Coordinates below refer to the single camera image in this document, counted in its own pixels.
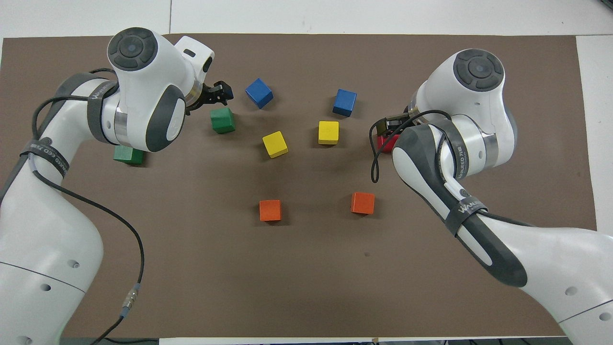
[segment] white floor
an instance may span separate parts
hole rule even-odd
[[[597,228],[613,235],[613,10],[599,0],[0,0],[0,39],[112,36],[130,26],[161,34],[577,36]]]

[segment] green block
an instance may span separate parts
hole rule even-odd
[[[115,146],[115,153],[113,154],[113,160],[120,161],[127,164],[142,164],[143,152],[133,147],[127,147],[118,145]]]
[[[213,130],[219,134],[236,130],[234,114],[230,108],[211,110],[211,124],[213,125]]]

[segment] orange block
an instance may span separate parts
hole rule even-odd
[[[355,192],[351,195],[351,212],[372,214],[375,211],[375,195]]]
[[[281,200],[260,201],[260,220],[263,222],[281,220]]]

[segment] black cable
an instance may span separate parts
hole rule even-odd
[[[90,73],[95,73],[95,72],[112,72],[115,73],[113,70],[107,69],[107,68],[100,68],[100,69],[95,69],[93,71],[91,71]],[[39,133],[40,129],[37,127],[37,122],[38,122],[38,115],[40,114],[41,110],[47,106],[50,103],[55,103],[58,101],[87,101],[88,97],[85,96],[73,96],[73,95],[68,95],[68,96],[56,96],[56,97],[52,97],[46,101],[44,101],[41,105],[39,105],[39,107],[34,111],[34,114],[32,116],[32,136],[34,137],[34,139],[39,139],[41,133]],[[53,117],[55,116],[56,113],[47,115],[47,118],[45,119],[45,121],[49,121],[53,119]],[[51,188],[54,188],[56,190],[61,191],[64,194],[70,195],[75,199],[78,199],[86,204],[92,205],[98,209],[101,209],[102,211],[112,215],[114,218],[116,218],[117,220],[119,220],[121,223],[123,223],[124,225],[126,225],[130,231],[132,231],[132,234],[134,235],[134,237],[136,238],[138,244],[139,244],[139,251],[140,251],[140,270],[139,270],[139,278],[137,280],[138,284],[141,283],[142,279],[143,279],[143,272],[145,270],[145,251],[143,249],[143,242],[140,239],[140,235],[139,233],[136,231],[136,229],[125,219],[123,219],[120,215],[118,215],[117,213],[111,211],[109,208],[104,207],[103,205],[96,203],[95,201],[91,201],[88,198],[85,198],[84,196],[81,196],[79,194],[76,194],[60,185],[57,185],[55,183],[53,183],[52,181],[48,180],[46,177],[44,177],[43,175],[41,175],[38,170],[33,170],[32,173],[44,184],[48,185]],[[109,327],[109,329],[107,329],[100,337],[98,337],[97,340],[95,340],[92,345],[99,343],[102,339],[104,339],[107,335],[109,335],[109,333],[111,331],[113,331],[117,326],[119,326],[119,324],[121,323],[121,321],[124,319],[123,315],[119,316],[119,319],[111,326]]]
[[[137,339],[137,340],[114,340],[111,338],[104,338],[104,340],[106,341],[110,341],[111,343],[115,343],[115,344],[138,344],[138,343],[157,343],[158,340],[157,339],[153,339],[153,338],[143,338],[143,339]]]
[[[49,103],[55,103],[58,101],[87,101],[87,97],[85,96],[57,96],[57,97],[51,97],[48,100],[44,101],[41,105],[39,105],[38,108],[36,108],[36,110],[34,111],[34,115],[32,115],[32,136],[34,137],[34,139],[39,139],[40,138],[40,134],[39,131],[40,129],[38,129],[37,124],[38,124],[38,115],[40,113],[40,111],[47,106],[47,104]]]
[[[385,121],[385,118],[382,118],[381,120],[378,120],[377,122],[375,122],[375,124],[370,127],[370,131],[368,132],[368,137],[370,138],[370,147],[373,150],[373,164],[370,166],[370,180],[373,181],[373,183],[377,183],[379,181],[379,155],[381,154],[381,152],[383,151],[383,148],[385,148],[385,146],[394,138],[394,136],[396,134],[398,134],[400,131],[404,130],[406,127],[410,126],[413,121],[417,120],[418,118],[424,116],[424,115],[428,115],[428,114],[441,114],[443,116],[445,116],[448,120],[451,120],[451,116],[449,114],[447,114],[446,112],[442,111],[442,110],[427,110],[427,111],[423,111],[411,118],[409,118],[407,121],[403,122],[400,126],[398,126],[398,128],[396,128],[396,130],[394,130],[394,132],[392,134],[389,135],[389,137],[385,140],[385,142],[383,142],[383,145],[381,145],[381,148],[376,151],[375,150],[375,144],[373,143],[373,129],[377,126],[377,124],[379,124],[381,121]]]
[[[438,146],[436,148],[436,155],[435,155],[435,163],[438,165],[438,174],[441,176],[441,179],[443,180],[443,183],[446,183],[447,180],[445,179],[445,176],[443,175],[443,165],[441,164],[441,153],[443,152],[443,145],[445,145],[447,143],[447,134],[445,132],[441,132],[441,139],[438,141]]]
[[[481,215],[483,215],[485,217],[491,218],[491,219],[500,220],[501,222],[511,223],[511,224],[515,224],[515,225],[520,225],[522,227],[531,227],[531,228],[534,227],[534,225],[532,225],[530,223],[522,222],[521,220],[511,219],[509,217],[503,217],[502,215],[497,215],[497,214],[489,213],[489,212],[487,212],[484,209],[478,210],[477,213],[481,214]]]
[[[85,198],[84,196],[81,196],[79,194],[76,194],[75,192],[72,192],[60,185],[56,185],[53,182],[49,181],[46,177],[44,177],[43,175],[41,175],[38,170],[34,170],[32,172],[39,180],[41,180],[44,184],[46,184],[47,186],[51,187],[51,188],[55,188],[59,191],[61,191],[64,194],[70,195],[71,197],[78,199],[86,204],[90,204],[94,207],[97,207],[101,210],[103,210],[104,212],[112,215],[113,217],[115,217],[117,220],[119,220],[121,223],[123,223],[124,225],[126,225],[130,231],[132,231],[132,234],[134,234],[134,237],[136,237],[136,241],[138,241],[139,243],[139,250],[140,250],[140,272],[139,272],[139,279],[138,279],[138,283],[141,282],[141,280],[143,279],[143,271],[145,269],[145,251],[143,249],[143,242],[140,240],[140,235],[139,233],[136,231],[136,229],[130,224],[128,223],[127,220],[123,219],[120,215],[118,215],[117,213],[111,211],[110,209],[104,207],[103,205],[100,205],[99,203],[95,202],[95,201],[91,201],[88,198]]]
[[[100,343],[100,341],[102,339],[104,339],[107,335],[109,335],[109,333],[111,333],[117,326],[119,326],[119,324],[121,323],[121,321],[123,321],[123,316],[119,316],[119,319],[117,319],[117,321],[111,326],[109,327],[108,330],[104,331],[104,333],[98,337],[98,339],[94,340],[90,345],[96,345],[97,343]]]

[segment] cube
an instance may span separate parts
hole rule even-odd
[[[234,114],[230,108],[211,110],[211,124],[213,125],[213,130],[219,134],[236,130]]]
[[[113,160],[126,164],[139,165],[143,163],[143,152],[133,147],[117,145],[115,146]]]
[[[338,121],[320,121],[317,142],[320,145],[338,144]]]
[[[375,195],[355,192],[351,195],[351,212],[372,214],[375,211]]]
[[[270,88],[266,86],[260,78],[257,78],[256,81],[251,83],[251,85],[245,89],[245,92],[247,92],[247,96],[249,96],[253,103],[260,109],[268,104],[273,97]]]
[[[338,89],[332,112],[342,116],[351,116],[353,105],[356,103],[356,97],[357,93],[355,92],[343,90],[342,88]]]
[[[281,200],[260,201],[260,220],[263,222],[281,220]]]
[[[263,137],[262,141],[264,141],[264,146],[266,146],[266,151],[270,158],[275,158],[288,152],[287,144],[285,144],[280,131]]]
[[[396,134],[392,140],[390,140],[387,145],[385,145],[385,147],[383,148],[383,150],[381,152],[383,153],[390,153],[392,151],[392,149],[394,148],[394,145],[396,144],[396,140],[398,140],[398,138],[400,137],[400,134]],[[383,146],[383,144],[385,143],[385,141],[388,139],[389,137],[384,137],[384,136],[377,136],[377,149],[380,149],[381,146]]]

